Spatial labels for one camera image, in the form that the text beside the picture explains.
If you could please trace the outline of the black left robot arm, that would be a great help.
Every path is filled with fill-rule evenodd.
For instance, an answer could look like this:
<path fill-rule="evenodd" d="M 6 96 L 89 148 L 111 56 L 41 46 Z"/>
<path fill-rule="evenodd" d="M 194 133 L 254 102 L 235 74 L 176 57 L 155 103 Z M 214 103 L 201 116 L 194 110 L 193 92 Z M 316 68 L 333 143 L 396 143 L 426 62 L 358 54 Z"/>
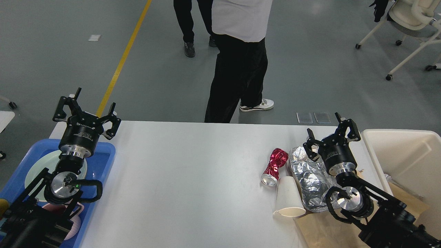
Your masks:
<path fill-rule="evenodd" d="M 101 199 L 103 183 L 80 176 L 86 158 L 94 155 L 100 136 L 111 140 L 121 119 L 112 103 L 99 117 L 78 104 L 81 88 L 74 95 L 60 97 L 53 121 L 65 122 L 54 171 L 44 167 L 2 214 L 2 248 L 58 248 L 74 226 L 73 218 L 82 204 Z"/>

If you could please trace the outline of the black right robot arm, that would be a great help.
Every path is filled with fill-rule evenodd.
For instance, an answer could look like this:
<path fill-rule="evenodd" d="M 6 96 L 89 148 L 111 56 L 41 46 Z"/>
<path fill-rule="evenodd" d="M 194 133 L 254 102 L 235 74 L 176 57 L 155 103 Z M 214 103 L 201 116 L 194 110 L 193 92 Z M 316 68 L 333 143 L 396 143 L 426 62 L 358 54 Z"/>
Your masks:
<path fill-rule="evenodd" d="M 321 140 L 307 129 L 303 144 L 310 160 L 322 159 L 326 172 L 337 186 L 329 188 L 325 203 L 338 221 L 354 224 L 358 237 L 371 248 L 439 248 L 440 240 L 428 234 L 425 226 L 414 225 L 415 217 L 406 204 L 356 175 L 357 162 L 351 141 L 360 141 L 356 123 L 335 113 L 339 124 L 335 132 Z"/>

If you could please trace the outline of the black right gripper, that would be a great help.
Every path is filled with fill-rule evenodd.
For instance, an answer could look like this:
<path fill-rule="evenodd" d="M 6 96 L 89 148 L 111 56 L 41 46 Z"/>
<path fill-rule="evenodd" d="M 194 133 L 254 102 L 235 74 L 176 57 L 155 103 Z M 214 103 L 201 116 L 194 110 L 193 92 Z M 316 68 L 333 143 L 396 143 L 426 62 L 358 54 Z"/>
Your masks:
<path fill-rule="evenodd" d="M 357 168 L 357 162 L 349 148 L 349 142 L 361 141 L 361 136 L 356 123 L 352 119 L 345 119 L 335 112 L 339 124 L 334 134 L 337 137 L 325 137 L 322 141 L 316 140 L 313 131 L 308 128 L 308 138 L 303 144 L 307 157 L 316 162 L 320 156 L 326 167 L 326 172 L 337 176 L 343 172 L 352 172 Z"/>

